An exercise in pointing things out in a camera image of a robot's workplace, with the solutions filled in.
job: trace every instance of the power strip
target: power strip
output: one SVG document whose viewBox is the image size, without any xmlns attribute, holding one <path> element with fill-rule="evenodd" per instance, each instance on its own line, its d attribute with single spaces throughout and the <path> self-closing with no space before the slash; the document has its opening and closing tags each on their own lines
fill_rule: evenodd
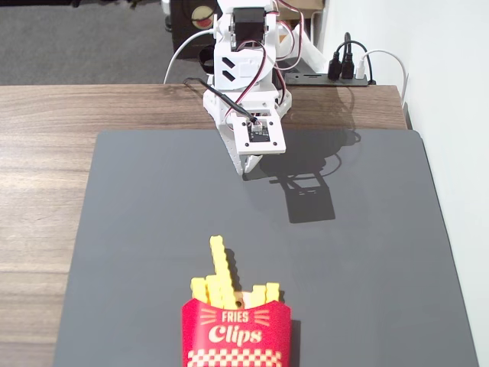
<svg viewBox="0 0 489 367">
<path fill-rule="evenodd" d="M 328 79 L 328 74 L 285 74 L 285 83 L 288 86 L 368 86 L 367 77 L 363 79 Z"/>
</svg>

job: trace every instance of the white cable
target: white cable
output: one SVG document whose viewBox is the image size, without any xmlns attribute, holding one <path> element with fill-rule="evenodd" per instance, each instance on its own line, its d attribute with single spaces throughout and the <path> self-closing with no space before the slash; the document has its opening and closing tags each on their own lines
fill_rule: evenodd
<svg viewBox="0 0 489 367">
<path fill-rule="evenodd" d="M 178 54 L 180 52 L 182 52 L 182 50 L 185 48 L 185 46 L 187 44 L 189 44 L 190 42 L 192 42 L 193 40 L 195 40 L 197 37 L 203 36 L 204 34 L 212 34 L 212 33 L 214 33 L 213 29 L 206 29 L 205 31 L 197 32 L 197 33 L 191 35 L 190 37 L 188 37 L 187 40 L 185 42 L 183 42 L 180 45 L 180 47 L 178 47 L 178 50 L 175 51 L 175 54 L 173 55 L 173 57 L 170 60 L 170 63 L 168 64 L 168 69 L 167 69 L 167 73 L 165 74 L 165 79 L 163 81 L 163 84 L 167 83 L 167 79 L 168 79 L 168 75 L 170 75 L 171 67 L 173 66 L 173 63 L 175 62 L 176 57 L 178 56 Z"/>
<path fill-rule="evenodd" d="M 403 89 L 402 89 L 402 92 L 400 94 L 400 98 L 401 98 L 401 102 L 404 105 L 404 96 L 406 95 L 406 85 L 407 85 L 407 72 L 406 72 L 406 67 L 404 66 L 403 61 L 396 54 L 393 54 L 390 51 L 381 50 L 381 49 L 370 50 L 370 51 L 366 52 L 360 59 L 360 65 L 358 65 L 358 68 L 357 68 L 356 79 L 363 79 L 363 77 L 365 75 L 365 57 L 367 55 L 373 54 L 374 52 L 381 52 L 383 54 L 391 55 L 394 59 L 397 60 L 397 62 L 399 62 L 400 67 L 403 69 Z"/>
</svg>

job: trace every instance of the french fries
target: french fries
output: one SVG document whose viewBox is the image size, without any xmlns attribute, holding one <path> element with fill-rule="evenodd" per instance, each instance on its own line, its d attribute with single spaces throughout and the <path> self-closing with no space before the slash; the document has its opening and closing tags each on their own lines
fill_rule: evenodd
<svg viewBox="0 0 489 367">
<path fill-rule="evenodd" d="M 268 302 L 279 300 L 280 285 L 267 283 L 266 285 L 254 285 L 251 296 L 247 297 L 247 304 L 237 298 L 237 292 L 232 286 L 232 276 L 229 271 L 228 259 L 225 254 L 225 246 L 222 236 L 214 235 L 209 241 L 215 274 L 205 278 L 192 278 L 190 289 L 192 298 L 210 304 L 213 307 L 225 310 L 237 310 L 238 308 L 259 307 Z"/>
</svg>

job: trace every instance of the wooden desk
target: wooden desk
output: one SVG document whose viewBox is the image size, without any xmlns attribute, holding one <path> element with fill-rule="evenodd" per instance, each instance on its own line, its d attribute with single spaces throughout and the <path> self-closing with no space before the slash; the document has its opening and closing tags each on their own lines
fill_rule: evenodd
<svg viewBox="0 0 489 367">
<path fill-rule="evenodd" d="M 394 86 L 291 91 L 286 128 L 406 128 Z M 213 128 L 201 92 L 156 85 L 0 87 L 0 366 L 51 366 L 97 134 Z"/>
</svg>

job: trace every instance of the gray carpet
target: gray carpet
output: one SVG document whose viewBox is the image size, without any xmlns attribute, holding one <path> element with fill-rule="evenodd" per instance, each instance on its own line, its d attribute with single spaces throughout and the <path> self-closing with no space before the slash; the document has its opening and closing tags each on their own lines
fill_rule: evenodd
<svg viewBox="0 0 489 367">
<path fill-rule="evenodd" d="M 162 83 L 173 55 L 159 1 L 0 8 L 0 85 Z M 179 60 L 169 83 L 205 76 Z"/>
</svg>

